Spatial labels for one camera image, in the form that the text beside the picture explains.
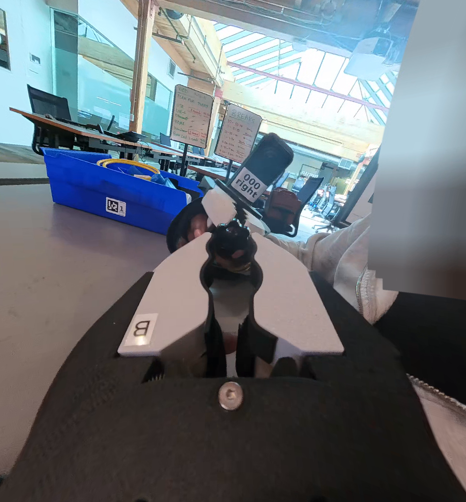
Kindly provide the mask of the blue storage bin white label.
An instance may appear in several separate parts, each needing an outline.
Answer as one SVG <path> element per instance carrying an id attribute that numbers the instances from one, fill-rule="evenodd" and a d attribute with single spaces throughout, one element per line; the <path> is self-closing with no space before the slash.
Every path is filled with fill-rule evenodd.
<path id="1" fill-rule="evenodd" d="M 54 203 L 161 235 L 187 204 L 203 196 L 196 180 L 107 154 L 45 148 L 44 161 Z M 158 173 L 176 189 L 151 182 Z"/>

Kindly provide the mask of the long office table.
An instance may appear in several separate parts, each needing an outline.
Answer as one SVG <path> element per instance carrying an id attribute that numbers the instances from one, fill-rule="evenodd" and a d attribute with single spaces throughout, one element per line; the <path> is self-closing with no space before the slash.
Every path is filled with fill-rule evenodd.
<path id="1" fill-rule="evenodd" d="M 226 180 L 227 169 L 223 167 L 188 165 L 187 169 L 213 179 L 219 179 L 221 181 Z"/>

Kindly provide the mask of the wooden office desk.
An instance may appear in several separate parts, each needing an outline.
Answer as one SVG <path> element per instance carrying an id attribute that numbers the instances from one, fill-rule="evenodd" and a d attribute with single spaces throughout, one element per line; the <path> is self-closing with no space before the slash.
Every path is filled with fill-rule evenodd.
<path id="1" fill-rule="evenodd" d="M 182 153 L 169 147 L 157 146 L 144 141 L 129 141 L 118 135 L 108 135 L 101 131 L 101 127 L 85 127 L 53 118 L 52 116 L 37 115 L 15 108 L 9 108 L 11 112 L 26 118 L 33 126 L 40 125 L 56 128 L 60 133 L 60 148 L 63 150 L 80 150 L 92 153 L 117 152 L 119 158 L 135 160 L 136 156 L 141 159 L 161 162 L 171 160 L 177 162 L 182 159 Z"/>

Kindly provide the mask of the black framed marker sign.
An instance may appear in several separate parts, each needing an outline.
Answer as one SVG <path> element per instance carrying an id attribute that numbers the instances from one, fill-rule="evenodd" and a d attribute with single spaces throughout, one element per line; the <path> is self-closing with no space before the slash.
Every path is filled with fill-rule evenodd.
<path id="1" fill-rule="evenodd" d="M 348 206 L 344 212 L 344 224 L 351 225 L 367 217 L 372 212 L 372 198 L 376 185 L 379 157 L 380 148 L 373 155 L 360 180 L 347 199 L 346 204 Z"/>

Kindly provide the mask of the grey desk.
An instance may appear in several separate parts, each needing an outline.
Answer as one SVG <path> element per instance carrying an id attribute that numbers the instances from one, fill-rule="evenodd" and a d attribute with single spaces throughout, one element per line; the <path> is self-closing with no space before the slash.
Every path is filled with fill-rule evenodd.
<path id="1" fill-rule="evenodd" d="M 23 448 L 75 344 L 168 256 L 164 235 L 0 185 L 0 475 Z"/>

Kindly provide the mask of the glass skylight roof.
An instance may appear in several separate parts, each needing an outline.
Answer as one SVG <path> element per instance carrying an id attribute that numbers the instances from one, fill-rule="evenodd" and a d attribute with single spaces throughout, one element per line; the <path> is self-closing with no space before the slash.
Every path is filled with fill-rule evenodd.
<path id="1" fill-rule="evenodd" d="M 234 82 L 305 105 L 384 126 L 398 73 L 377 80 L 345 72 L 349 58 L 322 49 L 212 22 L 231 68 Z"/>

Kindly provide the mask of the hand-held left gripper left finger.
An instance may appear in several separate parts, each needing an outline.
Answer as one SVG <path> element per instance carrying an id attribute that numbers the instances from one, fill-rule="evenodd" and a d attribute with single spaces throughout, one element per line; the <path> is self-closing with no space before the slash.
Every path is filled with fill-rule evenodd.
<path id="1" fill-rule="evenodd" d="M 119 356 L 154 357 L 164 369 L 198 377 L 226 376 L 224 338 L 207 271 L 212 237 L 204 233 L 154 270 L 117 349 Z"/>

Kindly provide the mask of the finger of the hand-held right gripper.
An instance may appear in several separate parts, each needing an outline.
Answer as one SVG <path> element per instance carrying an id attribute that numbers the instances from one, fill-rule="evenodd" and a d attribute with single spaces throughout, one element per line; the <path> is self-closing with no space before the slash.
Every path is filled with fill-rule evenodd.
<path id="1" fill-rule="evenodd" d="M 202 198 L 201 204 L 207 219 L 215 227 L 228 224 L 236 218 L 237 210 L 234 200 L 220 188 L 207 191 Z"/>
<path id="2" fill-rule="evenodd" d="M 269 228 L 267 227 L 267 225 L 258 217 L 252 214 L 247 214 L 245 216 L 245 222 L 243 223 L 243 226 L 249 229 L 251 235 L 257 233 L 265 236 L 269 233 Z"/>

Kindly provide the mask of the person's black shirt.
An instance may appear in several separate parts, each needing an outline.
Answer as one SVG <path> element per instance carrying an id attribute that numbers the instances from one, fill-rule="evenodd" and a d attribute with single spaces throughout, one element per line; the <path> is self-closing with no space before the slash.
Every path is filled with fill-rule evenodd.
<path id="1" fill-rule="evenodd" d="M 400 292 L 374 326 L 408 374 L 466 405 L 466 300 Z"/>

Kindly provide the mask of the black office chair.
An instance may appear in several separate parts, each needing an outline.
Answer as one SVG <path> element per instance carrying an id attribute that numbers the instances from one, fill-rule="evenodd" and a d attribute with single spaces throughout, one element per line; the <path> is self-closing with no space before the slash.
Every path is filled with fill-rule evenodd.
<path id="1" fill-rule="evenodd" d="M 310 202 L 312 197 L 318 191 L 321 186 L 324 177 L 311 177 L 305 182 L 302 188 L 297 193 L 297 198 L 300 201 L 300 211 L 304 209 L 304 207 Z"/>
<path id="2" fill-rule="evenodd" d="M 31 149 L 35 154 L 43 157 L 43 148 L 59 149 L 60 139 L 58 129 L 36 124 L 31 141 Z"/>

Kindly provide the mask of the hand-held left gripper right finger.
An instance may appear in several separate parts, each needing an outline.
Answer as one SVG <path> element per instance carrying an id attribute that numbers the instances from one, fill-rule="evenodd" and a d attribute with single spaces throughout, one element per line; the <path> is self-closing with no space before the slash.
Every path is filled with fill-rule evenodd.
<path id="1" fill-rule="evenodd" d="M 300 369 L 310 356 L 341 356 L 344 346 L 305 265 L 259 234 L 253 246 L 249 310 L 238 327 L 236 374 L 269 374 L 281 359 Z"/>

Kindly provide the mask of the person's right forearm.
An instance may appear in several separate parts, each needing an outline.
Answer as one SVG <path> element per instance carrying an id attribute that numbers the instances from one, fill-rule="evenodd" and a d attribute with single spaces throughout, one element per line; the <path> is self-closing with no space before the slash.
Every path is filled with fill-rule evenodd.
<path id="1" fill-rule="evenodd" d="M 291 241 L 270 233 L 267 239 L 295 256 L 311 272 L 334 287 L 356 284 L 368 263 L 371 215 L 332 234 L 315 233 L 307 241 Z"/>

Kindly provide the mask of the white ceiling projector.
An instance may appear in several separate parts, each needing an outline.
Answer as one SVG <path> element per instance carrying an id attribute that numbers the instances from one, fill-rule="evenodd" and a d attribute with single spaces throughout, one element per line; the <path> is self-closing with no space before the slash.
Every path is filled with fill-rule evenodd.
<path id="1" fill-rule="evenodd" d="M 375 36 L 360 41 L 343 73 L 360 80 L 378 81 L 388 72 L 398 72 L 402 55 L 392 39 Z"/>

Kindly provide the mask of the black star knob screw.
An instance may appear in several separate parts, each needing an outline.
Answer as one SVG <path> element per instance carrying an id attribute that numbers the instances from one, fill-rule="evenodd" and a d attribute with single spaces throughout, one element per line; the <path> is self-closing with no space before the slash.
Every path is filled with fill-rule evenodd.
<path id="1" fill-rule="evenodd" d="M 223 260 L 246 260 L 251 253 L 251 232 L 239 219 L 219 224 L 212 233 L 211 249 Z"/>

